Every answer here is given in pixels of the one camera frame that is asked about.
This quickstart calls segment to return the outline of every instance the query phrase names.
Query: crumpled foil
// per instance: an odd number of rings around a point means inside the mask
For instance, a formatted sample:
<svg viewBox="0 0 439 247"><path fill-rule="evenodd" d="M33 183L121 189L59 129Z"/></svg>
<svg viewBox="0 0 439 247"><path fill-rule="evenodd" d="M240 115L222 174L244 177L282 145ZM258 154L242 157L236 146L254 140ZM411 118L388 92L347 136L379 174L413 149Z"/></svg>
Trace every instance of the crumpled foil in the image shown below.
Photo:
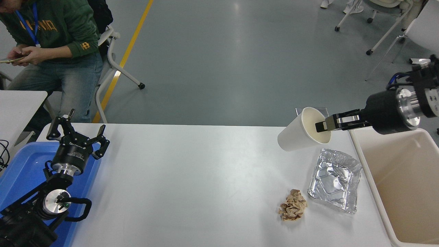
<svg viewBox="0 0 439 247"><path fill-rule="evenodd" d="M361 169L361 163L352 156L340 151L322 149L308 194L354 214Z"/></svg>

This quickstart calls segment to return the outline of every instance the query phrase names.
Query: white plastic bin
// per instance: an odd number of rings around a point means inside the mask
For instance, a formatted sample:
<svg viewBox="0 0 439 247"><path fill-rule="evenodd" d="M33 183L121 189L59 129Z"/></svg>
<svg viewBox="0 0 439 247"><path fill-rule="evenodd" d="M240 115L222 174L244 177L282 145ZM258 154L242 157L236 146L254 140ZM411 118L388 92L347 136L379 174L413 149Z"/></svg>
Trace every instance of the white plastic bin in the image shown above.
<svg viewBox="0 0 439 247"><path fill-rule="evenodd" d="M439 247L439 148L430 134L350 134L392 245Z"/></svg>

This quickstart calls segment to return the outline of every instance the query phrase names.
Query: shoe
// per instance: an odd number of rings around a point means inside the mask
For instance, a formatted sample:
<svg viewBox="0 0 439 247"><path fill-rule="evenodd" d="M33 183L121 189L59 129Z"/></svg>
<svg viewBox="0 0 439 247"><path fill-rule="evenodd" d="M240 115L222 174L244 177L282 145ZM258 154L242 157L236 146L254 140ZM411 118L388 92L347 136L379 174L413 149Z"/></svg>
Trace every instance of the shoe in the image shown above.
<svg viewBox="0 0 439 247"><path fill-rule="evenodd" d="M351 6L346 5L346 8L345 8L345 10L343 10L343 13L347 14L347 13L349 13L349 10L351 10ZM364 7L359 5L354 10L352 10L351 14L357 14L357 13L363 12L363 10L364 10Z"/></svg>
<svg viewBox="0 0 439 247"><path fill-rule="evenodd" d="M322 4L320 4L320 8L327 9L328 5L330 5L334 0L323 0Z"/></svg>

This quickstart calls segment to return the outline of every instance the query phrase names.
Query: yellow floor line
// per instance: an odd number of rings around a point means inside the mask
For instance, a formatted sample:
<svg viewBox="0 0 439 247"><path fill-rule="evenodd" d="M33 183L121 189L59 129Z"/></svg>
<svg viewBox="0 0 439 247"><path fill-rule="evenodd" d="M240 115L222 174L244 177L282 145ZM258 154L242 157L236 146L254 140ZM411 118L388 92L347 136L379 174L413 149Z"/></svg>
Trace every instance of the yellow floor line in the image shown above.
<svg viewBox="0 0 439 247"><path fill-rule="evenodd" d="M152 2L154 0L149 0L148 5L145 8L145 11L143 12L142 17L140 18L139 24L137 25L136 31L134 31L133 37L131 38L131 41L125 51L125 54L122 57L122 60L120 62L120 66L123 68L125 66L126 61L128 60L128 57L130 56L131 50L133 49L134 43L136 42L137 36L139 36L140 30L142 29L143 23L146 19L146 16L148 15L149 9L151 8ZM102 99L101 105L102 109L105 109L107 106L108 100L110 99L111 94L113 93L113 90L116 86L117 81L119 80L120 73L117 72L113 80L110 83L110 86L107 89L107 92L105 93L104 98ZM101 116L99 112L96 112L96 115L93 118L93 123L99 123L99 120L101 119Z"/></svg>

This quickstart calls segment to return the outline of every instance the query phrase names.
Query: smartphone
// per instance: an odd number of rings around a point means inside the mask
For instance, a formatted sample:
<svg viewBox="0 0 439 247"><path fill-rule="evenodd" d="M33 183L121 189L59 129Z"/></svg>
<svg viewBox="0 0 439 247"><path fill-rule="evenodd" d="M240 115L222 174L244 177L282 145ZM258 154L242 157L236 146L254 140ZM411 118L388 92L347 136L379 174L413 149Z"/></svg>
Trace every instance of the smartphone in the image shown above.
<svg viewBox="0 0 439 247"><path fill-rule="evenodd" d="M25 57L21 57L21 58L3 58L0 60L0 63L8 63L8 62L16 62L16 61L20 61Z"/></svg>

